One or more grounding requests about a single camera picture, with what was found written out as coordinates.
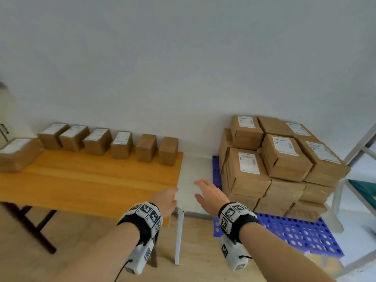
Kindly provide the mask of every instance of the human right hand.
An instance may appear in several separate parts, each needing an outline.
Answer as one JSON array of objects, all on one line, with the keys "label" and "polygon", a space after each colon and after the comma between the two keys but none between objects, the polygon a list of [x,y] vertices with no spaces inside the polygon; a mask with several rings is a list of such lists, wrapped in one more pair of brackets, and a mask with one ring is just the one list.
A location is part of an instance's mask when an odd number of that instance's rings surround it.
[{"label": "human right hand", "polygon": [[195,194],[197,202],[200,203],[201,207],[211,216],[218,217],[219,210],[221,207],[229,203],[230,201],[225,194],[222,193],[214,184],[210,183],[208,180],[198,180],[194,182],[198,187],[200,187],[202,197],[200,194]]}]

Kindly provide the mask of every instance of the black cable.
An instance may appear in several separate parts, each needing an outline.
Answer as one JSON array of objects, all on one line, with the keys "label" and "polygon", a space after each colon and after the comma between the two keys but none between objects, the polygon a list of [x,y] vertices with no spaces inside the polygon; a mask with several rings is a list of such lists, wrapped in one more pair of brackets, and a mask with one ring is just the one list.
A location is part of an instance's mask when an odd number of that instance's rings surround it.
[{"label": "black cable", "polygon": [[116,282],[116,280],[119,278],[119,275],[120,275],[120,273],[122,272],[122,270],[123,270],[123,268],[125,267],[125,265],[127,265],[128,262],[132,262],[132,261],[133,261],[133,259],[129,259],[127,262],[125,262],[125,264],[123,265],[123,267],[120,269],[118,275],[116,276],[114,282]]},{"label": "black cable", "polygon": [[253,258],[250,257],[250,256],[246,256],[246,255],[240,255],[240,256],[239,256],[239,258],[243,258],[243,257],[246,257],[246,258],[249,258],[249,259],[252,259],[252,260],[253,260]]}]

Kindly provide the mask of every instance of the wooden floor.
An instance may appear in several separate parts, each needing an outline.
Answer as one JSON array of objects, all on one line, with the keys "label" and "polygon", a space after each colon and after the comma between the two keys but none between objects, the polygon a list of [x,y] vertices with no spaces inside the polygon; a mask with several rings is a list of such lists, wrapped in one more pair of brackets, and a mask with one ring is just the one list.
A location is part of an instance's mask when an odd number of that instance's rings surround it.
[{"label": "wooden floor", "polygon": [[[28,217],[37,223],[48,211],[33,208]],[[75,261],[97,239],[105,235],[116,221],[76,213],[57,212],[43,229],[58,249],[48,254],[4,209],[0,209],[0,273],[2,282],[49,281]],[[212,236],[212,221],[184,219],[180,265],[174,265],[177,219],[162,228],[158,240],[158,268],[146,265],[140,276],[123,271],[118,281],[265,281],[253,261],[244,271],[228,270]]]}]

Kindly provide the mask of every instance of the wooden table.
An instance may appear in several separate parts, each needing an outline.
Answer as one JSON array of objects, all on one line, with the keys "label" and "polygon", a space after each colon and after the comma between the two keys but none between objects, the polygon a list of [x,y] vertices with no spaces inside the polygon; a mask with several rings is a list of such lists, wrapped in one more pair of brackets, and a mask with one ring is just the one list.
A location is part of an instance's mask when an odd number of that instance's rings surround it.
[{"label": "wooden table", "polygon": [[128,159],[114,160],[109,151],[94,156],[46,150],[21,172],[0,173],[0,201],[7,202],[8,211],[44,244],[45,237],[36,234],[30,222],[25,225],[22,215],[27,210],[18,213],[15,204],[119,219],[132,205],[176,187],[182,159],[179,152],[175,165],[166,166],[159,164],[158,154],[147,163],[138,162],[134,151]]}]

